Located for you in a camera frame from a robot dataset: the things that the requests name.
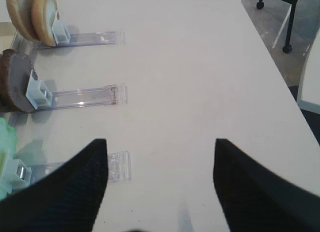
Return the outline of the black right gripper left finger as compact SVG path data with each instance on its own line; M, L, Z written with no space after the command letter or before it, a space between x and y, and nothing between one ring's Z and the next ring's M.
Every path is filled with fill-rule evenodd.
M108 183L107 141L94 139L45 178L0 203L2 232L90 232Z

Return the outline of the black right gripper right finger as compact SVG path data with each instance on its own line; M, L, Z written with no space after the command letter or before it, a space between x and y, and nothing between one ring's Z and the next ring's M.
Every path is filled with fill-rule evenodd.
M213 184L232 232L318 232L320 198L273 173L225 138L215 141Z

